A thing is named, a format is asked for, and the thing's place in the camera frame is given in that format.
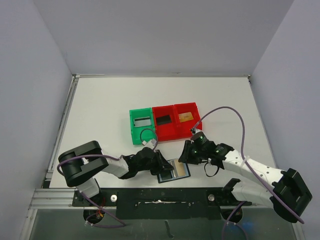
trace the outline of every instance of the glass panel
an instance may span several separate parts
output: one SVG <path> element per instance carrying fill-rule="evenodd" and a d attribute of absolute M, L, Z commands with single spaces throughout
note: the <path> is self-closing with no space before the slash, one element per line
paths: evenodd
<path fill-rule="evenodd" d="M 38 210 L 31 240 L 221 240 L 224 221 L 192 218 L 183 220 L 126 220 L 126 227 L 105 229 L 85 226 L 83 211 Z M 105 217 L 100 224 L 117 224 Z M 250 240 L 296 240 L 292 224 L 272 209 L 244 208 L 239 223 Z M 242 231 L 230 225 L 225 240 L 245 240 Z"/>

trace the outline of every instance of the screw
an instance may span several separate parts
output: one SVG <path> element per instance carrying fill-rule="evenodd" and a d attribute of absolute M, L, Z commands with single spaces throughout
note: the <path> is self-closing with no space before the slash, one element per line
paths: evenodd
<path fill-rule="evenodd" d="M 210 195 L 208 196 L 208 199 L 209 199 L 210 202 L 213 202 L 213 201 L 215 200 L 215 195 L 210 194 Z"/>
<path fill-rule="evenodd" d="M 112 195 L 110 200 L 111 202 L 115 203 L 117 201 L 117 195 Z"/>

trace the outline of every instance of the white table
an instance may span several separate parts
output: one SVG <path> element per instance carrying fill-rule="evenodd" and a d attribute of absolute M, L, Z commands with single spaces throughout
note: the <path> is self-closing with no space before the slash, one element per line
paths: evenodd
<path fill-rule="evenodd" d="M 97 140 L 103 153 L 113 156 L 135 154 L 143 146 L 131 139 L 129 110 L 196 102 L 200 116 L 220 107 L 230 106 L 240 112 L 246 127 L 244 153 L 265 165 L 275 167 L 270 146 L 246 77 L 95 77 L 80 78 L 61 140 L 58 156 L 72 148 Z M 208 116 L 203 131 L 216 144 L 225 143 L 237 150 L 241 144 L 241 122 L 237 115 L 222 109 Z M 169 160 L 178 158 L 185 139 L 160 142 L 159 149 Z M 191 177 L 158 183 L 149 171 L 121 180 L 98 173 L 101 188 L 191 188 L 223 187 L 231 178 L 242 176 L 220 170 L 208 178 L 204 166 L 189 165 Z M 208 174 L 216 171 L 207 166 Z M 65 179 L 54 168 L 50 188 L 67 188 Z"/>

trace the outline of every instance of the gray wall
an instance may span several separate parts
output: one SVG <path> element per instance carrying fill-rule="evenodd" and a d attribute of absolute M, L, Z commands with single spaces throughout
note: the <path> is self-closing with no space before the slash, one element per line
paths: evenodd
<path fill-rule="evenodd" d="M 0 1 L 0 239 L 18 239 L 41 186 L 71 73 L 31 0 Z"/>
<path fill-rule="evenodd" d="M 293 0 L 34 0 L 74 74 L 251 74 Z"/>
<path fill-rule="evenodd" d="M 313 201 L 307 240 L 320 235 L 320 1 L 295 0 L 252 75 L 252 89 L 279 167 L 298 170 Z"/>

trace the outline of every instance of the black mounting plate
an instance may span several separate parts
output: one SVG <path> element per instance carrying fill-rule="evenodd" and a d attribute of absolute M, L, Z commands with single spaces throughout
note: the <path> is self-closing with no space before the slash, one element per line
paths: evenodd
<path fill-rule="evenodd" d="M 220 206 L 237 206 L 230 192 L 222 187 L 194 188 L 101 188 L 106 207 L 116 206 L 120 219 L 221 219 Z M 208 196 L 214 195 L 214 201 Z M 90 204 L 75 191 L 72 206 L 88 207 Z"/>

